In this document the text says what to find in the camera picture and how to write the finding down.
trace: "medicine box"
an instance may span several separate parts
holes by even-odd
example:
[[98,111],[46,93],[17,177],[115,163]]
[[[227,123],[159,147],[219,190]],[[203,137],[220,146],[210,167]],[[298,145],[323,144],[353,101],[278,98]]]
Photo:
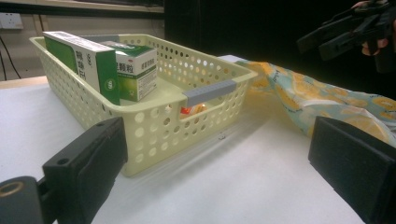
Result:
[[66,32],[43,32],[47,50],[114,105],[120,105],[113,48]]
[[148,46],[105,41],[116,50],[120,98],[138,102],[157,87],[157,50]]

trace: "cardboard box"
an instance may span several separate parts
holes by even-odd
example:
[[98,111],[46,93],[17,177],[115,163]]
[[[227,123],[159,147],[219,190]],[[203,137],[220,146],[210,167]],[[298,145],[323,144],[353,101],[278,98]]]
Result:
[[157,50],[148,46],[101,42],[116,50],[120,98],[138,102],[157,87]]
[[66,32],[43,32],[47,50],[114,105],[120,105],[113,48]]

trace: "yellow basket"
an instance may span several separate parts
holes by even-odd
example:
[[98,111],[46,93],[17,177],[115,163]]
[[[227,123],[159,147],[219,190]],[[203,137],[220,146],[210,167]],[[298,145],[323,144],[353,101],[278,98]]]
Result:
[[[158,50],[157,88],[139,103],[111,104],[32,37],[51,89],[78,122],[89,129],[123,117],[128,162],[134,175],[233,123],[256,73],[202,52],[150,35],[109,35],[101,40],[146,45]],[[181,119],[180,108],[205,102],[207,110]]]

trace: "yellow patterned cloth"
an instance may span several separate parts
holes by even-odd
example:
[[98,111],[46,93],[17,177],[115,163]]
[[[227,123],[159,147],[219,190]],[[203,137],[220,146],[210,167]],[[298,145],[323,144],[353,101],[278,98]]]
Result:
[[276,94],[291,120],[312,136],[316,116],[339,119],[396,147],[396,101],[349,91],[270,63],[237,62],[257,72],[251,89]]

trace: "power outlet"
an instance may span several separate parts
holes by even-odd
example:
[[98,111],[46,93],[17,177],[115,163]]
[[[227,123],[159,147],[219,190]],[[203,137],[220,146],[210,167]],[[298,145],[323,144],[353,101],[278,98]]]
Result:
[[21,15],[19,13],[0,13],[0,28],[23,29]]

